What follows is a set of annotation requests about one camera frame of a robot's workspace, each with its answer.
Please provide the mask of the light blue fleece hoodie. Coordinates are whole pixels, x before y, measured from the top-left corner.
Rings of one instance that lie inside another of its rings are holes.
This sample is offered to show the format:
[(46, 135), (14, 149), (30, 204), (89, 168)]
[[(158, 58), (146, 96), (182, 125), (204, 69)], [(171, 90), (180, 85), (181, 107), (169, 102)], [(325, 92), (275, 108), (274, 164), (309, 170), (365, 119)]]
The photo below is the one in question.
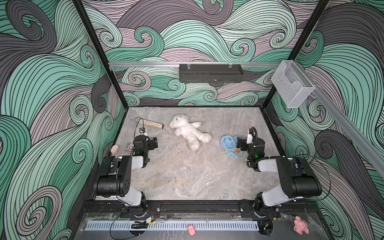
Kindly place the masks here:
[(234, 159), (240, 159), (244, 152), (240, 150), (239, 147), (237, 147), (237, 144), (239, 143), (240, 137), (239, 136), (222, 136), (220, 140), (221, 147), (224, 149), (224, 153), (227, 157), (233, 157)]

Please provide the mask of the white teddy bear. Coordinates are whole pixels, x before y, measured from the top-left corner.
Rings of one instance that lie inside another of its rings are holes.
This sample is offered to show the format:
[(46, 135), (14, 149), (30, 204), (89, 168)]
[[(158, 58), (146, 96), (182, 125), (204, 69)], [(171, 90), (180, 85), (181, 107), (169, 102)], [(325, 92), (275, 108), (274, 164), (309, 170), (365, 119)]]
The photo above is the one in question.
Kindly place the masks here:
[(174, 116), (170, 122), (170, 128), (175, 129), (175, 135), (186, 139), (189, 148), (193, 151), (200, 147), (200, 143), (209, 143), (212, 140), (211, 134), (198, 130), (201, 125), (201, 122), (190, 123), (189, 117), (184, 114)]

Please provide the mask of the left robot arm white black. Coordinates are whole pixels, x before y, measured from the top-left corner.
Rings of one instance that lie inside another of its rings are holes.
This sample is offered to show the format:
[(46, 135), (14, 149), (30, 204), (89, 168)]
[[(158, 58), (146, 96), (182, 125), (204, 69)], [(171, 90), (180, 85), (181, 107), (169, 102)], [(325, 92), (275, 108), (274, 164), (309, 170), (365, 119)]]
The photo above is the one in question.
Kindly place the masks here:
[(139, 135), (133, 145), (130, 155), (103, 158), (94, 183), (94, 194), (98, 200), (114, 198), (127, 207), (140, 207), (146, 211), (145, 194), (131, 186), (131, 175), (133, 170), (147, 166), (149, 151), (158, 148), (158, 140)]

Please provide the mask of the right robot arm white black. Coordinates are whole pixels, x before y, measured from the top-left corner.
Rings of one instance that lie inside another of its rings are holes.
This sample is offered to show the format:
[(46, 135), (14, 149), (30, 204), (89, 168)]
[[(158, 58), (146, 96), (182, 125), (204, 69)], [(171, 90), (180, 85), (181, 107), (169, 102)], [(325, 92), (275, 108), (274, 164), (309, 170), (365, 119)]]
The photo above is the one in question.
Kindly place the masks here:
[(237, 149), (247, 152), (249, 168), (279, 176), (280, 183), (276, 187), (257, 194), (254, 205), (257, 214), (266, 215), (273, 207), (322, 194), (321, 183), (307, 160), (300, 157), (266, 157), (265, 141), (260, 138), (256, 141), (238, 140)]

